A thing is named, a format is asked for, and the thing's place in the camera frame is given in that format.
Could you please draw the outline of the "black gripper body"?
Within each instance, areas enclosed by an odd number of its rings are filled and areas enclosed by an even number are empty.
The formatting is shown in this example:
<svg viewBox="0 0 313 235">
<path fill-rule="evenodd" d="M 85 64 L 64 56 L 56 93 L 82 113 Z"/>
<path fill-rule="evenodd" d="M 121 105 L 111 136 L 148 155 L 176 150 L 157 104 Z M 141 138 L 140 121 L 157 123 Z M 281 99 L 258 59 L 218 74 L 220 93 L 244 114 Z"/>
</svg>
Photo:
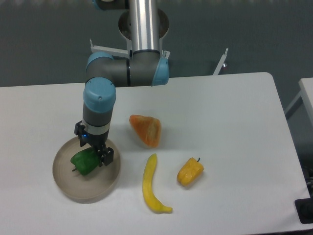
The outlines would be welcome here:
<svg viewBox="0 0 313 235">
<path fill-rule="evenodd" d="M 78 136 L 80 147 L 89 144 L 91 147 L 100 149 L 105 146 L 109 129 L 110 123 L 96 127 L 80 121 L 75 124 L 74 134 Z"/>
</svg>

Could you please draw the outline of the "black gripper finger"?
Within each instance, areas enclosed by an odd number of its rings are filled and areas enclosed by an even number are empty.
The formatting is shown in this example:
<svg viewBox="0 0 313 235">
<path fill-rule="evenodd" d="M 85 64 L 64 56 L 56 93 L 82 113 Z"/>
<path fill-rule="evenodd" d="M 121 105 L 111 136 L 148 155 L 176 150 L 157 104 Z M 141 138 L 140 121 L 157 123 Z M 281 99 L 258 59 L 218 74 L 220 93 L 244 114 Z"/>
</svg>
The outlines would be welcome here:
<svg viewBox="0 0 313 235">
<path fill-rule="evenodd" d="M 114 150 L 111 147 L 106 147 L 105 145 L 95 146 L 94 151 L 98 156 L 99 166 L 108 166 L 113 162 Z"/>
</svg>

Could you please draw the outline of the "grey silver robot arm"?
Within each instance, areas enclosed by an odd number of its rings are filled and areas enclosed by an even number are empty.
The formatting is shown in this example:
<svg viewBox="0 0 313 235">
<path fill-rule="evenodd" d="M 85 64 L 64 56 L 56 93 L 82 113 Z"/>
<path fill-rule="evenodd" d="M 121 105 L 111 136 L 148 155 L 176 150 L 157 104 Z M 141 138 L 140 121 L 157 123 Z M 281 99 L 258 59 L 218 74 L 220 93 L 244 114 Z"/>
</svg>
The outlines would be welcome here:
<svg viewBox="0 0 313 235">
<path fill-rule="evenodd" d="M 86 65 L 82 120 L 75 135 L 80 146 L 95 151 L 98 165 L 113 162 L 114 150 L 106 146 L 116 88 L 165 85 L 169 80 L 168 59 L 160 49 L 157 2 L 155 0 L 95 0 L 101 10 L 127 9 L 132 48 L 126 59 L 114 59 L 108 52 L 95 52 Z"/>
</svg>

